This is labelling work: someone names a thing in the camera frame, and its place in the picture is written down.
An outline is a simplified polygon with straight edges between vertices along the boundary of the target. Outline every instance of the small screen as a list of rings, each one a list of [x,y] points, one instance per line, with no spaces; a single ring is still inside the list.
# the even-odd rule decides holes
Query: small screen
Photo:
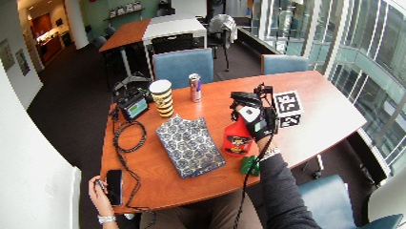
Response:
[[[140,112],[143,112],[148,108],[148,102],[143,98],[139,102],[136,102],[133,105],[131,105],[127,109],[128,115],[131,118],[139,115]]]

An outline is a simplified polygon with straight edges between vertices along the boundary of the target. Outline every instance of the poster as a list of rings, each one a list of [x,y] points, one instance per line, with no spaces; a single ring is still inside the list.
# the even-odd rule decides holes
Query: poster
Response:
[[[8,39],[4,39],[0,42],[0,59],[4,66],[4,71],[7,72],[10,68],[14,66],[14,54],[12,54],[12,48],[8,42]]]
[[[26,74],[30,72],[30,66],[27,63],[27,59],[26,59],[26,55],[24,55],[24,51],[19,50],[19,52],[16,52],[15,54],[15,58],[16,58],[16,62],[20,66],[20,69],[23,71],[23,74],[26,76]]]

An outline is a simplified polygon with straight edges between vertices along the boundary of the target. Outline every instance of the black cable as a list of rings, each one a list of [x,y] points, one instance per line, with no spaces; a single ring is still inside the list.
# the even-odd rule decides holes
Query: black cable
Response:
[[[120,136],[123,134],[123,132],[127,130],[128,127],[131,126],[140,126],[141,129],[143,129],[143,137],[141,137],[141,140],[140,142],[137,143],[137,145],[131,148],[131,149],[124,149],[120,144],[119,144],[119,139],[120,139]],[[140,149],[140,147],[144,145],[145,141],[147,141],[147,138],[148,138],[148,132],[147,132],[147,129],[145,129],[145,126],[141,124],[141,122],[136,121],[136,120],[132,120],[132,121],[127,121],[119,128],[117,130],[115,131],[115,138],[113,138],[113,145],[116,147],[116,150],[124,152],[124,153],[131,153],[131,152],[135,152],[136,150]]]
[[[117,153],[117,159],[121,163],[121,166],[123,168],[125,169],[125,171],[131,174],[131,176],[135,178],[136,180],[136,186],[131,192],[131,196],[129,196],[129,199],[128,199],[128,202],[125,204],[125,207],[127,208],[131,208],[131,209],[135,209],[139,213],[149,213],[149,214],[153,214],[153,219],[152,221],[149,222],[149,225],[145,227],[147,228],[151,228],[152,225],[156,223],[156,214],[155,212],[152,211],[151,208],[148,207],[139,207],[139,206],[132,206],[131,205],[131,202],[132,202],[132,199],[135,198],[140,188],[141,188],[141,179],[140,179],[140,176],[128,168],[128,165],[127,165],[127,160],[125,160],[125,154],[121,154],[121,153],[131,153],[131,152],[135,152],[136,150],[140,149],[140,147],[144,145],[145,141],[147,141],[147,137],[148,137],[148,133],[147,133],[147,128],[145,126],[141,124],[141,122],[136,121],[136,120],[132,120],[132,121],[127,121],[123,125],[119,126],[117,130],[116,130],[116,127],[115,127],[115,124],[116,122],[120,122],[119,120],[119,112],[120,112],[120,109],[116,105],[113,111],[111,112],[111,116],[112,116],[112,125],[113,125],[113,135],[115,135],[115,138],[113,138],[113,145],[115,145],[115,149],[116,149],[116,153]],[[141,137],[141,140],[140,142],[137,143],[137,145],[131,148],[131,149],[124,149],[120,145],[119,145],[119,139],[120,139],[120,136],[123,134],[123,132],[125,131],[125,129],[133,125],[137,125],[141,127],[143,129],[143,137]]]
[[[271,138],[263,148],[263,151],[260,152],[259,156],[257,156],[257,159],[255,160],[253,164],[252,164],[252,167],[245,175],[245,178],[244,178],[244,185],[243,185],[243,198],[241,198],[241,203],[240,203],[240,209],[239,209],[239,212],[237,212],[237,217],[236,217],[236,220],[233,222],[233,229],[237,229],[239,227],[239,221],[240,221],[240,216],[241,216],[241,213],[243,213],[243,204],[244,204],[244,200],[245,200],[245,190],[247,190],[247,182],[248,182],[248,179],[249,179],[249,175],[251,173],[253,172],[257,164],[260,163],[260,161],[263,160],[264,158],[264,155],[265,155],[265,152],[268,150],[268,147],[271,145],[271,142],[272,142],[272,139],[273,139],[273,136],[271,135]]]

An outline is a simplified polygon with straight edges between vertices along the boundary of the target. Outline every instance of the desk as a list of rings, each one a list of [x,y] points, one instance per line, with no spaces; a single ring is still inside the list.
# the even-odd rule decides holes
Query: desk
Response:
[[[193,37],[204,37],[204,47],[207,48],[207,29],[203,23],[196,18],[188,18],[188,16],[183,15],[168,15],[159,17],[155,20],[155,24],[149,24],[148,29],[144,33],[143,41],[145,47],[145,55],[149,63],[151,77],[153,76],[153,74],[148,46],[151,45],[152,39],[184,33],[193,33]]]
[[[341,142],[366,123],[358,110],[318,72],[284,73],[204,84],[200,103],[191,101],[189,88],[173,90],[176,114],[189,120],[204,117],[215,144],[221,149],[224,130],[231,124],[231,92],[252,92],[263,82],[275,86],[275,93],[297,90],[301,96],[305,109],[301,125],[281,129],[275,136],[292,168]],[[141,179],[141,189],[132,206],[148,206],[155,210],[169,208],[215,198],[243,187],[244,175],[239,172],[241,157],[225,153],[224,167],[200,177],[181,179],[155,132],[168,120],[160,117],[155,104],[151,104],[149,111],[137,120],[147,126],[148,139],[139,151],[125,154],[129,169]],[[112,143],[112,132],[112,120],[108,117],[100,172],[103,179],[108,170],[123,168]],[[140,137],[141,131],[135,127],[123,134],[121,146],[133,147]],[[257,154],[256,146],[252,147],[252,154]],[[248,184],[255,183],[259,183],[259,177],[249,178]],[[124,173],[124,203],[133,186],[133,178],[129,173]],[[124,206],[115,207],[115,211],[119,214],[133,212]]]
[[[40,54],[43,58],[43,64],[51,59],[51,57],[59,52],[63,48],[60,35],[56,34],[55,37],[51,37],[50,40],[40,45]]]
[[[151,19],[145,19],[141,21],[135,21],[124,24],[112,37],[107,40],[101,48],[99,49],[100,52],[112,50],[115,48],[121,48],[121,58],[124,62],[125,72],[127,72],[127,79],[121,82],[119,86],[116,86],[116,90],[123,86],[123,84],[127,84],[129,81],[148,81],[144,77],[133,76],[129,70],[128,65],[128,59],[127,59],[127,53],[123,46],[135,44],[140,41],[143,41],[144,32],[147,30],[147,27],[149,25]]]

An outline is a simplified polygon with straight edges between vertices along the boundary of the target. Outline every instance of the smartphone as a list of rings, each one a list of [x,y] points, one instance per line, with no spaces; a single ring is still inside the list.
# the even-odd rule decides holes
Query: smartphone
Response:
[[[112,206],[123,205],[123,170],[109,170],[105,176],[107,182],[107,197],[111,200]]]

